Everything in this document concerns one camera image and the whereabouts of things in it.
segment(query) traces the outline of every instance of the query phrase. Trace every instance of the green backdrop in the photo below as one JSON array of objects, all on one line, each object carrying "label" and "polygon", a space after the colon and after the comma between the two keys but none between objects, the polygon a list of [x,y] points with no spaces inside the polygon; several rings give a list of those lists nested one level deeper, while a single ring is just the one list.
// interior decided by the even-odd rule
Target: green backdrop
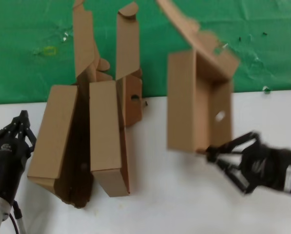
[{"label": "green backdrop", "polygon": [[[129,0],[87,0],[101,55],[115,74],[116,13]],[[189,48],[154,0],[136,0],[145,97],[167,94],[169,52]],[[241,58],[235,91],[291,89],[291,0],[175,0]],[[0,103],[46,101],[75,82],[73,0],[0,0]]]}]

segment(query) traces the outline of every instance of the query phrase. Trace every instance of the cardboard box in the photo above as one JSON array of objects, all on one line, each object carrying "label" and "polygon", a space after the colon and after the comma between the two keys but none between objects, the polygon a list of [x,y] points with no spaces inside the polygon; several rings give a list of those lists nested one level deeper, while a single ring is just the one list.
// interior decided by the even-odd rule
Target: cardboard box
[{"label": "cardboard box", "polygon": [[52,87],[28,170],[28,179],[63,202],[81,208],[90,200],[88,105],[77,86]]},{"label": "cardboard box", "polygon": [[232,139],[231,93],[239,61],[169,0],[157,0],[192,46],[168,58],[168,148],[204,151]]},{"label": "cardboard box", "polygon": [[110,197],[129,194],[125,138],[116,82],[90,83],[91,172]]},{"label": "cardboard box", "polygon": [[138,5],[128,4],[117,13],[116,80],[125,126],[142,120],[142,70]]}]

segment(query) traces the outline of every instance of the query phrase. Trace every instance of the white table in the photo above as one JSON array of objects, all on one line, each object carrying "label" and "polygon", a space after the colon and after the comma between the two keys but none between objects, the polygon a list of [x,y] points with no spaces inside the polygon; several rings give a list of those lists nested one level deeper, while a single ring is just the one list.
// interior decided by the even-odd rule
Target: white table
[{"label": "white table", "polygon": [[[24,173],[16,200],[28,234],[291,234],[291,196],[258,188],[243,197],[204,158],[167,151],[167,98],[147,102],[142,122],[127,131],[132,194],[109,198],[95,183],[79,210]],[[25,109],[37,135],[44,108],[0,105],[0,128]],[[258,130],[268,144],[291,147],[291,91],[234,94],[233,118],[235,137]],[[13,233],[8,219],[0,234]]]}]

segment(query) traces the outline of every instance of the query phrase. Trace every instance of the black cable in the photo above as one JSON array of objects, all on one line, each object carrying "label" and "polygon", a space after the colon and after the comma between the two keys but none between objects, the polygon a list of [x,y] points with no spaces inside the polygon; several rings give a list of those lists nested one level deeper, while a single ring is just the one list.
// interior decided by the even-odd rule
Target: black cable
[{"label": "black cable", "polygon": [[14,218],[16,220],[23,218],[22,212],[20,211],[20,208],[19,208],[17,201],[13,202],[13,213],[14,213]]},{"label": "black cable", "polygon": [[13,223],[13,227],[14,227],[15,233],[19,234],[19,230],[18,230],[17,224],[15,223],[15,220],[14,220],[13,216],[11,214],[9,214],[9,217],[10,217],[12,223]]}]

